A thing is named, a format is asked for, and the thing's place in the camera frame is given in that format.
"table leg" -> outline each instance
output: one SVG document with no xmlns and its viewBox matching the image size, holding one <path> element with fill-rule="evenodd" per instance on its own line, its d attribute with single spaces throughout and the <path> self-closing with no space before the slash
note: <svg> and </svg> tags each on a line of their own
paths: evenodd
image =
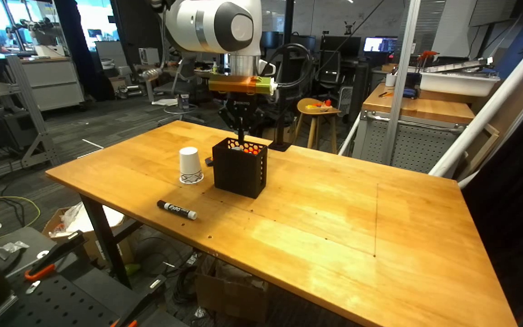
<svg viewBox="0 0 523 327">
<path fill-rule="evenodd" d="M 87 215 L 91 217 L 91 223 L 93 223 L 95 232 L 96 232 L 96 239 L 98 239 L 100 248 L 106 254 L 106 257 L 113 268 L 115 277 L 122 284 L 131 286 L 127 270 L 124 266 L 124 261 L 122 261 L 118 246 L 116 246 L 113 228 L 111 228 L 111 224 L 104 214 L 102 205 L 91 197 L 86 197 L 86 195 L 80 195 L 80 197 L 82 197 L 82 203 L 87 210 Z"/>
</svg>

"pole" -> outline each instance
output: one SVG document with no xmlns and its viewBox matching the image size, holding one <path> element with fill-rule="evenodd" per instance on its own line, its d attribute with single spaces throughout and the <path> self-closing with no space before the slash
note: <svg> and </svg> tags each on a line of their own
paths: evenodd
<svg viewBox="0 0 523 327">
<path fill-rule="evenodd" d="M 407 68 L 409 68 L 409 59 L 411 59 L 411 50 L 412 50 L 414 30 L 418 25 L 420 6 L 422 6 L 422 0 L 411 0 L 407 23 L 405 23 L 405 34 L 403 34 L 402 59 L 400 59 L 400 68 L 396 72 L 398 79 L 394 85 L 391 117 L 389 117 L 385 148 L 383 148 L 383 157 L 382 157 L 382 163 L 387 163 L 387 165 L 392 163 L 392 155 L 394 155 L 396 128 L 398 128 L 402 106 L 403 106 Z"/>
<path fill-rule="evenodd" d="M 514 92 L 514 88 L 523 81 L 523 59 L 512 70 L 512 74 L 500 85 L 492 97 L 483 105 L 480 114 L 467 125 L 460 137 L 449 146 L 449 150 L 440 157 L 440 161 L 431 168 L 432 175 L 445 175 L 447 170 L 456 163 L 463 150 L 476 139 L 483 126 L 494 117 L 501 108 L 505 99 Z"/>
</svg>

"white cup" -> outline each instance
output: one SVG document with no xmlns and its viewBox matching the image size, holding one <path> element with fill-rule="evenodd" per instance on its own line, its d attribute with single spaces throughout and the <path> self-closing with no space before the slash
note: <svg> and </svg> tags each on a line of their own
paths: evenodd
<svg viewBox="0 0 523 327">
<path fill-rule="evenodd" d="M 180 157 L 180 181 L 198 183 L 204 179 L 204 170 L 200 165 L 200 150 L 196 146 L 184 146 L 178 150 Z"/>
</svg>

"stool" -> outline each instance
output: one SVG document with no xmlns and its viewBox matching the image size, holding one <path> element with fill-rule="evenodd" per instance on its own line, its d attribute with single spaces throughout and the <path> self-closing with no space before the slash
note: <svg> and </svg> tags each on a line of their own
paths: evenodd
<svg viewBox="0 0 523 327">
<path fill-rule="evenodd" d="M 298 137 L 300 126 L 302 126 L 302 119 L 305 115 L 311 117 L 311 130 L 309 130 L 309 141 L 307 146 L 311 148 L 318 148 L 318 135 L 320 135 L 320 121 L 329 117 L 331 119 L 331 145 L 333 145 L 333 152 L 336 152 L 336 119 L 340 114 L 340 108 L 333 106 L 333 105 L 325 105 L 323 101 L 316 99 L 316 97 L 302 97 L 298 101 L 298 123 L 294 128 L 294 137 Z"/>
</svg>

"black marker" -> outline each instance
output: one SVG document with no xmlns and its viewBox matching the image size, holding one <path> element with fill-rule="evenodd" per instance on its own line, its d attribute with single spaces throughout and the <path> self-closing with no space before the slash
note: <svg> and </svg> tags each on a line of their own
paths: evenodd
<svg viewBox="0 0 523 327">
<path fill-rule="evenodd" d="M 196 210 L 187 210 L 184 206 L 178 206 L 178 205 L 164 201 L 164 199 L 158 199 L 156 206 L 162 208 L 162 210 L 169 210 L 173 214 L 184 215 L 187 219 L 196 219 Z"/>
</svg>

